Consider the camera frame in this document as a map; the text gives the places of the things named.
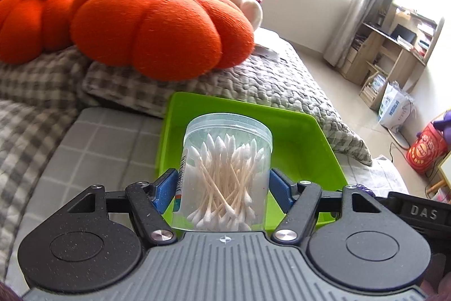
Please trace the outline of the white paper on bed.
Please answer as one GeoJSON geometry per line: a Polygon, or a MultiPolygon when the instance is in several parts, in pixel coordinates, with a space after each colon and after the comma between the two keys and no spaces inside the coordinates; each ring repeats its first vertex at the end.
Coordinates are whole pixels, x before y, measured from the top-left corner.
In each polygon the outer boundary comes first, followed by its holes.
{"type": "Polygon", "coordinates": [[[265,47],[260,44],[255,44],[254,49],[252,51],[254,56],[260,56],[262,58],[266,58],[268,60],[272,60],[274,62],[278,62],[280,57],[277,51],[271,49],[270,47],[265,47]]]}

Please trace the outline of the pink white plush toy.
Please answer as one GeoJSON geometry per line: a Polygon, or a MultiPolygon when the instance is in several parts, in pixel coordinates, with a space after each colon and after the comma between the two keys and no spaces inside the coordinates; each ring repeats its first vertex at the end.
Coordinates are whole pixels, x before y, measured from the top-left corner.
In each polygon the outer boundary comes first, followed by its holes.
{"type": "Polygon", "coordinates": [[[257,30],[263,20],[261,2],[264,0],[230,0],[234,3],[249,20],[253,30],[257,30]]]}

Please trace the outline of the red printed bag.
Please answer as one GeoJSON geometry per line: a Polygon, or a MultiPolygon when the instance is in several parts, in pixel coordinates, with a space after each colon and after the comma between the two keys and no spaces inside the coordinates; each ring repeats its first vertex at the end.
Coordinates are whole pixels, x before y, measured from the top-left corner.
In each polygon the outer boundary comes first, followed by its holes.
{"type": "Polygon", "coordinates": [[[447,151],[448,144],[443,133],[430,122],[408,149],[406,159],[418,174],[424,174],[432,167],[435,160],[447,151]]]}

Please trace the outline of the wooden desk shelf unit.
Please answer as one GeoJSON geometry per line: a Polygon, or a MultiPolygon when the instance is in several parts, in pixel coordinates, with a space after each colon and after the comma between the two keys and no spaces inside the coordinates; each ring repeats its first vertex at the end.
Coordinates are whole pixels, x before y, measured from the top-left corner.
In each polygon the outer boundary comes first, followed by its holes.
{"type": "Polygon", "coordinates": [[[408,92],[425,70],[445,20],[434,21],[382,0],[352,39],[341,75],[361,87],[359,97],[378,110],[388,84],[408,92]]]}

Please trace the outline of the large orange pumpkin cushion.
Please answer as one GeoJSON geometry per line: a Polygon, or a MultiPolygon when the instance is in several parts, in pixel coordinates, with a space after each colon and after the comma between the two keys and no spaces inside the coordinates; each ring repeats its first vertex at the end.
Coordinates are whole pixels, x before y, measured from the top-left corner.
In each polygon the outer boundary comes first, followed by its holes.
{"type": "Polygon", "coordinates": [[[108,67],[158,81],[235,67],[254,49],[254,29],[230,0],[74,0],[79,51],[108,67]]]}

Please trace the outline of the grey checked blanket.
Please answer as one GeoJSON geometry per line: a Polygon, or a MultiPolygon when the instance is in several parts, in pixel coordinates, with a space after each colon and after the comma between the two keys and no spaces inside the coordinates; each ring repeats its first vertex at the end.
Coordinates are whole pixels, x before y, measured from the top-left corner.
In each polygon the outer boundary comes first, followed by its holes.
{"type": "Polygon", "coordinates": [[[75,47],[30,63],[1,65],[1,274],[12,265],[29,204],[36,214],[84,187],[94,167],[117,190],[154,177],[161,118],[177,92],[297,111],[313,116],[336,153],[370,165],[365,142],[333,107],[286,41],[269,59],[186,82],[156,82],[130,68],[107,67],[75,47]]]}

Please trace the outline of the small orange pumpkin cushion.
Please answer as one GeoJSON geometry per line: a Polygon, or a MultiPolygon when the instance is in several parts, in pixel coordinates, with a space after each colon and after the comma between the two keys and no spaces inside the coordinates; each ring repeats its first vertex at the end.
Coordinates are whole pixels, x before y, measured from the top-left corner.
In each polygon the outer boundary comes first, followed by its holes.
{"type": "Polygon", "coordinates": [[[28,63],[73,44],[74,0],[1,0],[1,62],[28,63]]]}

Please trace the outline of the white paper shopping bag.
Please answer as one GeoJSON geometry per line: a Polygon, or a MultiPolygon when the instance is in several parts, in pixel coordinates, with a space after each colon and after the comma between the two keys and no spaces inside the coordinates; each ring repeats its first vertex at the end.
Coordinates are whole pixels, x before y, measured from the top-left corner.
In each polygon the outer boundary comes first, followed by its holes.
{"type": "Polygon", "coordinates": [[[399,86],[389,82],[378,110],[378,122],[389,131],[398,132],[414,112],[414,99],[399,86]]]}

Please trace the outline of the green plastic bin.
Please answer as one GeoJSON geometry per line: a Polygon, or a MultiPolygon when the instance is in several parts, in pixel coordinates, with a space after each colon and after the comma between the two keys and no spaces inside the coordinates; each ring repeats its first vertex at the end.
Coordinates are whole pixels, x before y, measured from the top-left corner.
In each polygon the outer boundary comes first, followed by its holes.
{"type": "MultiPolygon", "coordinates": [[[[310,115],[280,108],[237,102],[193,93],[174,94],[167,106],[158,148],[158,169],[180,170],[187,125],[210,113],[232,113],[253,118],[272,133],[271,169],[277,168],[292,181],[309,181],[329,191],[340,190],[346,179],[317,121],[310,115]]],[[[164,217],[171,224],[174,198],[164,217]]],[[[272,231],[283,218],[268,187],[263,230],[272,231]]]]}

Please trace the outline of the clear cotton swab jar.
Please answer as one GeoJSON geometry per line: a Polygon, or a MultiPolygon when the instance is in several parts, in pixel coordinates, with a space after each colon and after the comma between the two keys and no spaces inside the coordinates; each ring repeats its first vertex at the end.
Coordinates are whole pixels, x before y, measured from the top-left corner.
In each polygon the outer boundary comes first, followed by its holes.
{"type": "Polygon", "coordinates": [[[244,115],[210,113],[184,136],[171,225],[182,231],[264,228],[272,133],[244,115]]]}

